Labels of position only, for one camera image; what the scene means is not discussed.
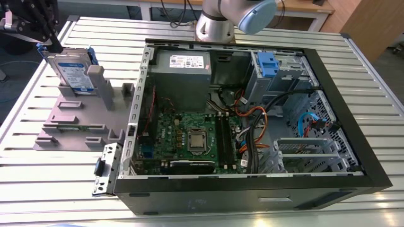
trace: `blue hard drive label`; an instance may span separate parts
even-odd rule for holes
[[[86,74],[86,67],[81,63],[58,63],[63,77],[75,91],[90,92],[95,86]]]

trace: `metal bracket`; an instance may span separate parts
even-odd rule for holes
[[[94,197],[115,196],[114,188],[119,173],[119,161],[122,155],[122,145],[111,143],[105,146],[103,156],[95,166],[95,189]]]

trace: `ram slot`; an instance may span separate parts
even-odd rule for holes
[[[234,152],[233,137],[231,137],[233,134],[231,134],[229,118],[218,116],[215,126],[217,126],[219,165],[233,166],[237,162],[235,162],[235,152]]]
[[[215,129],[217,129],[217,144],[218,144],[218,157],[219,157],[219,166],[223,167],[226,165],[226,144],[223,139],[223,132],[222,132],[222,122],[223,119],[221,116],[215,118]]]
[[[223,117],[222,120],[222,132],[225,138],[225,145],[226,145],[226,164],[234,165],[235,162],[235,151],[233,146],[233,130],[229,123],[229,118]]]

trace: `white label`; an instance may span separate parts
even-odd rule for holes
[[[203,56],[173,55],[170,57],[170,67],[203,69]]]
[[[58,63],[63,77],[78,92],[94,91],[95,86],[86,75],[86,67],[81,63]]]
[[[249,165],[249,161],[242,159],[241,166],[247,167],[247,165]]]
[[[247,104],[247,99],[242,96],[241,98],[242,103]]]

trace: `open computer tower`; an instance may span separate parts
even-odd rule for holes
[[[305,48],[147,40],[102,162],[94,196],[138,215],[322,209],[393,185]]]

